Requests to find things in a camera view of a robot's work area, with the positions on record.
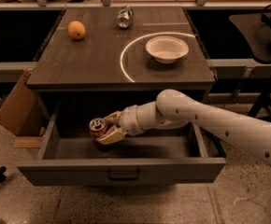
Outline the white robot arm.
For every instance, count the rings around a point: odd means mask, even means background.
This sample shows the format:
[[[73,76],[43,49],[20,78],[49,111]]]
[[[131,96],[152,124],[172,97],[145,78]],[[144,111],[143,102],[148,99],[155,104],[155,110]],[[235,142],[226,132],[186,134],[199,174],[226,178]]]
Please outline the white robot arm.
[[[271,167],[271,122],[204,105],[176,90],[161,91],[154,102],[132,105],[106,117],[109,129],[96,141],[110,145],[147,130],[170,130],[193,123]]]

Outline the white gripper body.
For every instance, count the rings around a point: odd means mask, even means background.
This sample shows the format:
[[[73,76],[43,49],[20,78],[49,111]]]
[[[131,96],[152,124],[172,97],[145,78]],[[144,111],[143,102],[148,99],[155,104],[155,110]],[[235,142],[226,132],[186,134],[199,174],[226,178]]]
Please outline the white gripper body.
[[[136,136],[144,132],[137,120],[137,109],[137,105],[132,105],[124,108],[120,113],[118,123],[124,134]]]

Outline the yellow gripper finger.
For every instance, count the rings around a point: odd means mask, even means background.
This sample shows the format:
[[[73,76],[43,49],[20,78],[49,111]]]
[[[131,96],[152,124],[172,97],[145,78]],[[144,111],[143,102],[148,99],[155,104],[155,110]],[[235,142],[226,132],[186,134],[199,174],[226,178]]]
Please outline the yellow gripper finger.
[[[120,125],[120,117],[121,117],[121,111],[115,111],[108,116],[104,117],[104,121],[108,125]]]
[[[111,145],[124,139],[126,132],[116,125],[111,126],[104,134],[99,135],[96,141],[102,145]]]

